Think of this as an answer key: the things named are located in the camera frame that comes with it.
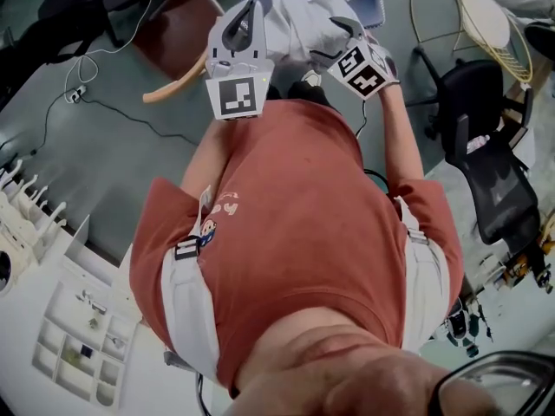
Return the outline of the person's right forearm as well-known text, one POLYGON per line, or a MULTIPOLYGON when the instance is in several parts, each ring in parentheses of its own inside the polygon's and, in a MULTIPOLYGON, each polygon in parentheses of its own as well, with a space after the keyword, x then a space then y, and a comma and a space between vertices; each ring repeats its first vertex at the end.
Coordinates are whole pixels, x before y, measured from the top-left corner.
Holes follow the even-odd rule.
POLYGON ((405 107, 402 88, 392 84, 379 92, 382 104, 386 175, 394 190, 401 182, 424 179, 421 155, 405 107))

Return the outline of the round mirror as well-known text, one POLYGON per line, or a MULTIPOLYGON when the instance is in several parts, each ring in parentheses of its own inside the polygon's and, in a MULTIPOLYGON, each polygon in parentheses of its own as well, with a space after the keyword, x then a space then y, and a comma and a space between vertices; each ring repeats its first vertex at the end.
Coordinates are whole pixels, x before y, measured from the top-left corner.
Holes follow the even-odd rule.
POLYGON ((16 256, 0 250, 0 298, 6 296, 14 287, 19 271, 16 256))

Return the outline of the light grey clothes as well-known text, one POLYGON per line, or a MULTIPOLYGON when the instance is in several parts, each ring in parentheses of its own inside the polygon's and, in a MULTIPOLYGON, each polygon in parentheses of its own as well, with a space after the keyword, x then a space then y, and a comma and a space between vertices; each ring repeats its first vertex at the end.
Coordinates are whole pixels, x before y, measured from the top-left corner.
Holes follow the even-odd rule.
POLYGON ((347 0, 271 0, 264 16, 266 47, 280 76, 301 81, 311 69, 324 71, 311 60, 310 51, 334 55, 348 41, 348 34, 330 21, 332 16, 359 21, 347 0))

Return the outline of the white hook rack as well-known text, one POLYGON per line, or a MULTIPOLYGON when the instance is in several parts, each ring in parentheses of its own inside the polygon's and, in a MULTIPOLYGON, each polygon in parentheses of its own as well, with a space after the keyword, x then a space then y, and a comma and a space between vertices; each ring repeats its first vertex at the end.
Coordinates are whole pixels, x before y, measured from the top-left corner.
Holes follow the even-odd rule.
POLYGON ((26 193, 38 180, 37 175, 28 181, 20 180, 13 189, 8 187, 22 165, 23 161, 18 159, 15 167, 0 177, 0 257, 5 255, 9 259, 11 277, 40 262, 59 230, 67 224, 65 219, 57 219, 66 209, 66 202, 61 202, 49 215, 44 212, 48 202, 41 197, 49 189, 46 185, 31 195, 26 193))

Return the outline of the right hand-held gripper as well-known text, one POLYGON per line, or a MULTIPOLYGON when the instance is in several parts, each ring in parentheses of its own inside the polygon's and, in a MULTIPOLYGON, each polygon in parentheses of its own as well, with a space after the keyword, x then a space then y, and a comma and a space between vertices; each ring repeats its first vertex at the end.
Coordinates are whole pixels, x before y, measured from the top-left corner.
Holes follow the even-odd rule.
POLYGON ((332 16, 330 21, 355 41, 345 53, 334 55, 311 50, 310 58, 320 66, 331 66, 328 73, 363 101, 383 88, 399 82, 390 53, 378 43, 368 42, 364 27, 345 16, 332 16))

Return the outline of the white organiser tray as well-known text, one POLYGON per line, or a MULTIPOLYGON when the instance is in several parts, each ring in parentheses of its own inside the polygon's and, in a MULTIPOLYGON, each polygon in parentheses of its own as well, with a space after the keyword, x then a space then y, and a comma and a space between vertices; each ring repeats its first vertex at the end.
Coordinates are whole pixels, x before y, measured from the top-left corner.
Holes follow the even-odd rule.
POLYGON ((42 316, 31 365, 69 393, 117 413, 140 320, 129 289, 63 275, 42 316))

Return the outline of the red t-shirt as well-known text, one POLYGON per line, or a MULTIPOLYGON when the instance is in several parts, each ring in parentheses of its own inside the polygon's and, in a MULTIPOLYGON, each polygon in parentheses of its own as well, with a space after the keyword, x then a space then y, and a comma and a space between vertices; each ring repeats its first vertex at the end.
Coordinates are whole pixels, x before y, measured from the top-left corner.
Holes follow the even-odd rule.
POLYGON ((239 391, 265 330, 335 310, 419 356, 460 293, 460 242, 442 186, 381 190, 334 109, 269 101, 236 120, 216 189, 200 200, 157 178, 135 232, 130 285, 153 332, 192 367, 239 391))

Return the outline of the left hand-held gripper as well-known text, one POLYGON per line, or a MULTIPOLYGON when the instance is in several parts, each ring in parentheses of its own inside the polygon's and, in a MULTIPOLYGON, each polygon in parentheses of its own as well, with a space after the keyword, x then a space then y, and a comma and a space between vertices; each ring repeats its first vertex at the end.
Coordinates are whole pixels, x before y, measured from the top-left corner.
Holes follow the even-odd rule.
POLYGON ((206 88, 216 120, 257 117, 263 112, 274 70, 265 54, 264 12, 258 0, 244 0, 220 16, 208 36, 206 88), (232 62, 242 59, 243 62, 232 62))

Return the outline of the person's left forearm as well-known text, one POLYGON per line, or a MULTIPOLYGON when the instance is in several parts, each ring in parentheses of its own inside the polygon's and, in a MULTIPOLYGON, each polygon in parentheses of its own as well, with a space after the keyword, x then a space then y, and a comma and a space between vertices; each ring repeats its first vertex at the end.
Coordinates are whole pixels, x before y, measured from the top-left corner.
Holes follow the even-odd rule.
POLYGON ((180 189, 197 200, 206 188, 216 189, 233 149, 235 122, 213 120, 186 168, 180 189))

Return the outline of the black eyeglasses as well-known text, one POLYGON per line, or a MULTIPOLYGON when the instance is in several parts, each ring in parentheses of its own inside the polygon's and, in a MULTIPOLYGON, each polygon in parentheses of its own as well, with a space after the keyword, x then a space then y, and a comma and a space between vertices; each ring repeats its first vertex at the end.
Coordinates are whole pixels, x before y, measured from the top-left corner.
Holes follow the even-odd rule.
POLYGON ((555 416, 555 357, 499 351, 441 379, 428 416, 555 416))

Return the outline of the black trousers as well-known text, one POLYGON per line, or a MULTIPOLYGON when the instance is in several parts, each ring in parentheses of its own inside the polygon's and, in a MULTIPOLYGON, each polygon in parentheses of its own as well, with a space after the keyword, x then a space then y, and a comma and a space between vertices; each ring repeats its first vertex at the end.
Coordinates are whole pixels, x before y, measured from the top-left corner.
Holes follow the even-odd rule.
POLYGON ((270 85, 266 94, 266 100, 303 100, 336 110, 329 103, 323 89, 320 86, 311 86, 307 81, 295 81, 287 90, 286 96, 282 96, 275 86, 270 85))

